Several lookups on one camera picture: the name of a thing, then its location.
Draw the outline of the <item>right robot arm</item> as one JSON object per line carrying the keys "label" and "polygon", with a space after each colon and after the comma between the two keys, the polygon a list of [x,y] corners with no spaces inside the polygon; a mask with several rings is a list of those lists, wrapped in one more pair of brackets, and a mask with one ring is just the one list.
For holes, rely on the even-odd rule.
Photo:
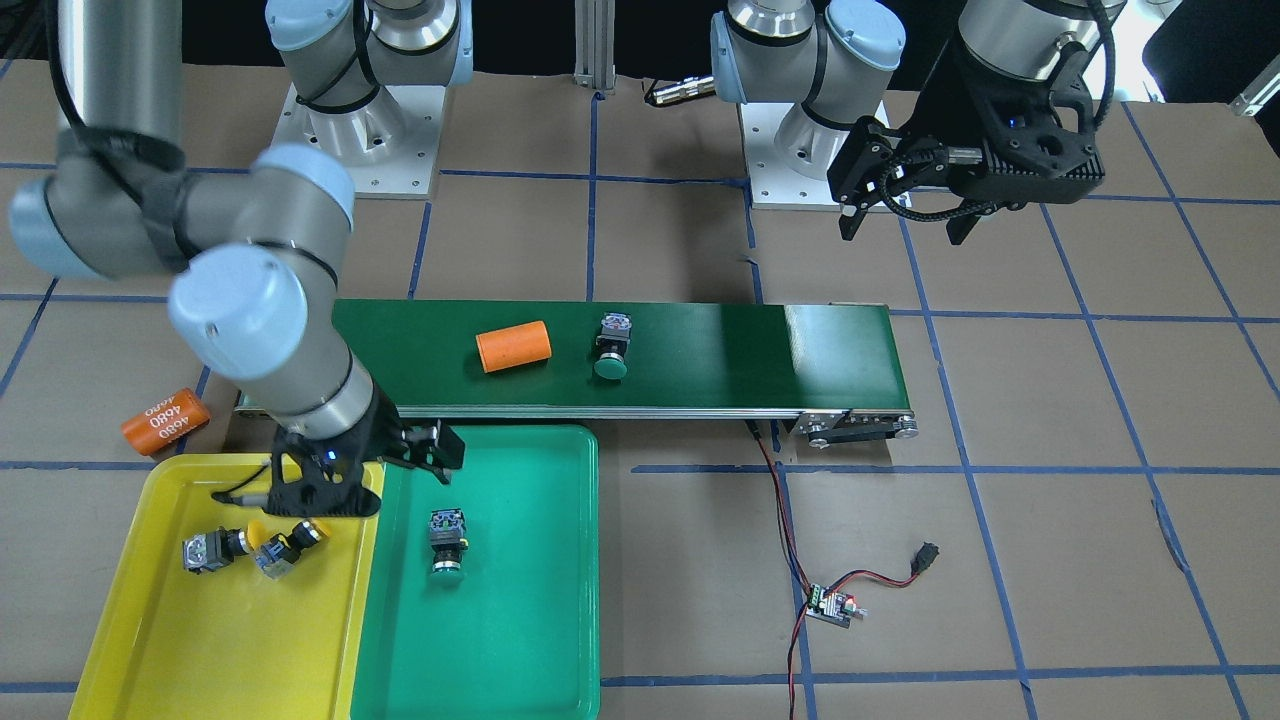
{"label": "right robot arm", "polygon": [[463,441],[404,421],[333,324],[355,182],[310,143],[264,150],[244,176],[192,172],[180,149],[177,1],[47,1],[64,127],[52,174],[9,206],[15,246],[51,275],[170,275],[166,309],[205,366],[276,423],[264,509],[367,518],[369,461],[448,484]]}

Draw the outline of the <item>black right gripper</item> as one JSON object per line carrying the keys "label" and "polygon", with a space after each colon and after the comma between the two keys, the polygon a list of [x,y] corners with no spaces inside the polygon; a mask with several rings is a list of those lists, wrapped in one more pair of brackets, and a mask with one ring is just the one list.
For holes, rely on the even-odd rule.
{"label": "black right gripper", "polygon": [[229,489],[215,491],[220,503],[250,505],[250,496],[233,492],[271,471],[270,488],[257,501],[266,514],[282,518],[369,518],[381,501],[364,484],[369,461],[430,471],[442,486],[465,464],[465,442],[442,419],[424,425],[404,423],[396,405],[379,387],[369,409],[338,436],[311,439],[280,428],[269,464]]}

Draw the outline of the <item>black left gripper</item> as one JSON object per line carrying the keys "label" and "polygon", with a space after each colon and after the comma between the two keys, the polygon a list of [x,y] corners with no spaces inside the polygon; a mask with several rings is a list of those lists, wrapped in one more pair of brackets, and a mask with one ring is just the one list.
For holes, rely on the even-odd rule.
{"label": "black left gripper", "polygon": [[883,170],[892,195],[927,184],[972,201],[946,220],[952,246],[996,204],[1070,204],[1098,188],[1105,165],[1082,76],[1089,59],[1071,41],[1052,47],[1047,79],[1023,79],[989,67],[961,40],[948,41],[902,127],[863,117],[831,163],[831,196],[850,202],[840,206],[841,240],[852,242],[867,218],[856,204],[878,201]]}

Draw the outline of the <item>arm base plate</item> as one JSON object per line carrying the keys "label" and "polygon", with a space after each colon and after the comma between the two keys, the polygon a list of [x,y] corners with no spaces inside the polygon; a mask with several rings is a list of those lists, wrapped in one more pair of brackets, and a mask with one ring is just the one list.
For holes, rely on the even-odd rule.
{"label": "arm base plate", "polygon": [[426,201],[448,99],[445,87],[399,85],[364,108],[326,114],[298,104],[289,87],[271,143],[306,143],[334,156],[360,199]]}
{"label": "arm base plate", "polygon": [[739,105],[753,205],[764,210],[837,211],[827,170],[849,131],[813,120],[797,102]]}

